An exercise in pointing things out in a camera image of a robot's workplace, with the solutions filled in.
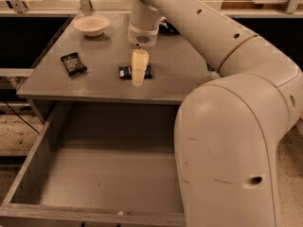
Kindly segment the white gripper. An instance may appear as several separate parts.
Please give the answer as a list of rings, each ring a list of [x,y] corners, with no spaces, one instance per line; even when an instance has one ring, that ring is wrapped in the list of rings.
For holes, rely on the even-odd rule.
[[[135,51],[132,54],[132,84],[141,86],[144,81],[145,71],[149,62],[150,50],[155,46],[157,41],[159,28],[144,30],[129,23],[128,40],[132,49]]]

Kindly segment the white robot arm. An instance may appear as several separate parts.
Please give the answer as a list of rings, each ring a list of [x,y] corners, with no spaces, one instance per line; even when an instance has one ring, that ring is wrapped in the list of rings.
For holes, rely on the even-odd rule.
[[[187,227],[280,227],[276,148],[302,115],[300,68],[200,0],[139,1],[219,74],[187,95],[175,120]]]

